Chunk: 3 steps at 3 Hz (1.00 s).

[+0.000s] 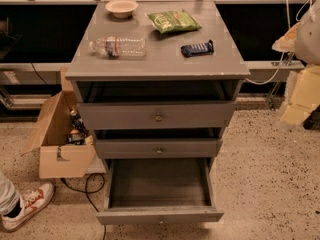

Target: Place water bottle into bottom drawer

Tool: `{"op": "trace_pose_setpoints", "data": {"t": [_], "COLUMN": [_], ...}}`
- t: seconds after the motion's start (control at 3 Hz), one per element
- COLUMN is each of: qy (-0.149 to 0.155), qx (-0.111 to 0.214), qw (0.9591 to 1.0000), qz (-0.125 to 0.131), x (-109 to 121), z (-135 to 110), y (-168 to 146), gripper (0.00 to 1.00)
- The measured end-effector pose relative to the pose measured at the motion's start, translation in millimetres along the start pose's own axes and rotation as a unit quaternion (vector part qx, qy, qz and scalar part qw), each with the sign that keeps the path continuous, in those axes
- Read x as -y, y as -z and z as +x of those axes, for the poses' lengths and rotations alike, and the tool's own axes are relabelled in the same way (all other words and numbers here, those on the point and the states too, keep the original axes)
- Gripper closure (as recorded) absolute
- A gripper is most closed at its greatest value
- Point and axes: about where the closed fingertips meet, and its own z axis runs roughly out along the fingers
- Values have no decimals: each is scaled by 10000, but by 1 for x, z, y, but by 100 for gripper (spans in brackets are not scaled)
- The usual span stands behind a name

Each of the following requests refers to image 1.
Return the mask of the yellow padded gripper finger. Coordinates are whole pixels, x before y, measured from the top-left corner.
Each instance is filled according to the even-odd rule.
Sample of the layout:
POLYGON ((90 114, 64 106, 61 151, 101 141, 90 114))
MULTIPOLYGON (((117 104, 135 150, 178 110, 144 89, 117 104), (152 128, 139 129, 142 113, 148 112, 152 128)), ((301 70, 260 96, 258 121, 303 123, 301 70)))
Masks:
POLYGON ((286 81, 285 101, 280 108, 280 122, 301 125, 320 106, 320 66, 290 72, 286 81))
POLYGON ((272 49, 278 52, 294 52, 295 51, 295 40, 296 32, 300 23, 296 23, 292 26, 282 37, 277 39, 273 45, 272 49))

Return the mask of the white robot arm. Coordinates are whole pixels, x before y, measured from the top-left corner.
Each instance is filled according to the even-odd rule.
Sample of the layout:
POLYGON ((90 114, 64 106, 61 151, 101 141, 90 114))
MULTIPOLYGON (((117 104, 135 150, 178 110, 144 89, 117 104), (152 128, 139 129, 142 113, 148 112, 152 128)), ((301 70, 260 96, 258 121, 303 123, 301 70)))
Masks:
POLYGON ((289 74, 279 119, 283 127, 302 125, 320 106, 320 0, 274 42, 272 49, 293 52, 306 63, 300 73, 289 74))

